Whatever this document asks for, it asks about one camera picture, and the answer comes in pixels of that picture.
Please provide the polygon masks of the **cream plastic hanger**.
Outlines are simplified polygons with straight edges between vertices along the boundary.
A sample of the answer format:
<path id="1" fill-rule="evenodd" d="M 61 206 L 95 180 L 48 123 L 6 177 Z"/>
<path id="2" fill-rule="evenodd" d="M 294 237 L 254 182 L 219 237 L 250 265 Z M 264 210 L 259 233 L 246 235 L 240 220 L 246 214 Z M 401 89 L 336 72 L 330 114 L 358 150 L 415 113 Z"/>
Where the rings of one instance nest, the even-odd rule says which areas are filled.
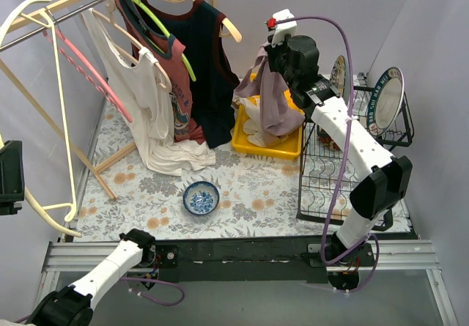
<path id="1" fill-rule="evenodd" d="M 75 180 L 74 180 L 74 173 L 73 173 L 73 162 L 71 157 L 71 143 L 70 137 L 68 133 L 68 124 L 67 124 L 67 115 L 65 109 L 65 101 L 64 101 L 64 93 L 63 93 L 63 86 L 62 86 L 62 74 L 60 70 L 60 63 L 59 63 L 59 49 L 57 44 L 57 36 L 56 36 L 56 25 L 53 22 L 51 16 L 46 12 L 46 8 L 39 9 L 38 15 L 42 17 L 42 20 L 34 18 L 33 15 L 26 14 L 24 10 L 32 5 L 32 4 L 45 4 L 52 0 L 24 0 L 22 1 L 12 12 L 7 16 L 3 24 L 1 25 L 1 40 L 7 36 L 8 31 L 12 28 L 14 20 L 18 17 L 26 19 L 26 21 L 30 23 L 36 23 L 37 25 L 43 27 L 44 29 L 50 30 L 52 33 L 52 45 L 53 45 L 53 52 L 55 58 L 55 67 L 56 67 L 56 79 L 58 84 L 58 93 L 59 93 L 59 100 L 61 106 L 61 114 L 62 114 L 62 126 L 59 127 L 55 121 L 45 112 L 40 104 L 30 95 L 27 94 L 26 96 L 30 98 L 30 103 L 37 109 L 37 111 L 43 116 L 43 119 L 49 123 L 49 125 L 61 136 L 65 142 L 66 146 L 66 153 L 67 153 L 67 167 L 69 172 L 69 180 L 70 180 L 70 191 L 71 191 L 71 201 L 65 203 L 58 203 L 52 204 L 48 206 L 41 205 L 36 198 L 31 194 L 28 188 L 24 188 L 24 198 L 26 202 L 31 206 L 31 208 L 53 229 L 66 234 L 72 237 L 81 237 L 82 233 L 69 229 L 62 224 L 56 222 L 48 212 L 50 210 L 57 210 L 66 208 L 68 209 L 67 214 L 64 217 L 65 222 L 70 222 L 74 219 L 77 213 L 77 201 L 76 201 L 76 190 L 75 190 Z"/>

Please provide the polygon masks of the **pink tank top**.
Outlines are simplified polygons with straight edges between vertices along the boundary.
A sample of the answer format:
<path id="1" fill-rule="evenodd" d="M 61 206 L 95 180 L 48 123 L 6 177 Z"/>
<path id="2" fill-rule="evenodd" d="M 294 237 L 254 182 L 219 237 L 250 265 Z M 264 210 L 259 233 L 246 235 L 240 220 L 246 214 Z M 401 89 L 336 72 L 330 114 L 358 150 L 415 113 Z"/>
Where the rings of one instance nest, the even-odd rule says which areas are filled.
<path id="1" fill-rule="evenodd" d="M 272 72 L 263 44 L 258 51 L 254 65 L 248 69 L 245 77 L 234 89 L 238 97 L 260 96 L 261 126 L 264 131 L 274 136 L 285 136 L 297 130 L 304 120 L 304 115 L 289 107 L 284 92 L 288 87 L 277 72 Z"/>

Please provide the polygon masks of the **pink plastic hanger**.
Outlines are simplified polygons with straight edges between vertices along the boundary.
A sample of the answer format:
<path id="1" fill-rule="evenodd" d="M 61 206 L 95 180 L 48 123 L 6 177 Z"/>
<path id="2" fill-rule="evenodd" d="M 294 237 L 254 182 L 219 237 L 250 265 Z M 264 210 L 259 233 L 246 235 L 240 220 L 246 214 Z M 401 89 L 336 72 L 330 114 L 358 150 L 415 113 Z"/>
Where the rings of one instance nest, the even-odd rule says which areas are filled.
<path id="1" fill-rule="evenodd" d="M 107 101 L 112 104 L 118 112 L 128 121 L 132 122 L 133 117 L 130 112 L 124 106 L 124 103 L 118 98 L 117 94 L 108 85 L 107 80 L 97 71 L 93 64 L 82 54 L 82 52 L 67 38 L 63 35 L 59 28 L 53 26 L 51 33 L 55 33 L 68 50 L 73 54 L 70 56 L 66 50 L 61 46 L 58 47 L 58 51 L 63 55 L 66 60 L 74 66 L 75 69 L 91 84 L 93 87 L 101 93 Z"/>

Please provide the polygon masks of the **cream white tank top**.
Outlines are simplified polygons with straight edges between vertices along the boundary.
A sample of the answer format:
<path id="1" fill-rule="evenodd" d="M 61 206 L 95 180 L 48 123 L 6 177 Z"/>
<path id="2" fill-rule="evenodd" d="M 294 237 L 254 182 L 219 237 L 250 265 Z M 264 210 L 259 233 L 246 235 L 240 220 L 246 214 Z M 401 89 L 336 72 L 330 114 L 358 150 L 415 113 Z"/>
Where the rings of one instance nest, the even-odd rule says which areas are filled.
<path id="1" fill-rule="evenodd" d="M 175 160 L 162 158 L 168 155 L 173 141 L 173 113 L 169 94 L 156 82 L 157 59 L 142 48 L 137 62 L 130 65 L 112 43 L 94 10 L 85 11 L 82 18 L 106 69 L 108 85 L 132 118 L 125 123 L 143 164 L 161 174 L 181 175 Z"/>

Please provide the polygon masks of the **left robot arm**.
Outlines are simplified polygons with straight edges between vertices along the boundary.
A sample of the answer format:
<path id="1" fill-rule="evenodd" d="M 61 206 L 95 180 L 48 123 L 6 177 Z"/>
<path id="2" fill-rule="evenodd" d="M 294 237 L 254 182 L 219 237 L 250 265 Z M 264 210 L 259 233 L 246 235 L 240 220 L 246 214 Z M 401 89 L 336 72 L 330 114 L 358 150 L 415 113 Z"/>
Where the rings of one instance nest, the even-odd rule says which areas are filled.
<path id="1" fill-rule="evenodd" d="M 1 214 L 17 214 L 22 201 L 27 201 L 56 230 L 68 235 L 75 233 L 52 219 L 25 186 L 22 142 L 2 141 Z M 119 237 L 117 247 L 93 270 L 69 286 L 47 294 L 21 321 L 25 325 L 88 325 L 97 304 L 128 270 L 137 265 L 149 267 L 155 261 L 155 238 L 151 234 L 132 229 Z"/>

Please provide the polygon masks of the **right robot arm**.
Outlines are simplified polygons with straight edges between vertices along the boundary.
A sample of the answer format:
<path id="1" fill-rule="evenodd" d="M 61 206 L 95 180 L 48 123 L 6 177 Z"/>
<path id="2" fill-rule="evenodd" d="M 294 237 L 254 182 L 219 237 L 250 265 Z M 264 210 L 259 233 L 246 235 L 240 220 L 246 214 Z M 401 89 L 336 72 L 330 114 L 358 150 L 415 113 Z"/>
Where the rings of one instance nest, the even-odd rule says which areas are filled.
<path id="1" fill-rule="evenodd" d="M 351 163 L 355 169 L 359 183 L 350 193 L 350 213 L 320 251 L 326 265 L 351 264 L 376 222 L 405 196 L 412 163 L 376 142 L 337 88 L 318 73 L 319 51 L 312 38 L 287 34 L 275 41 L 270 35 L 265 50 L 271 71 L 284 79 L 306 120 L 323 128 L 343 152 L 341 167 Z"/>

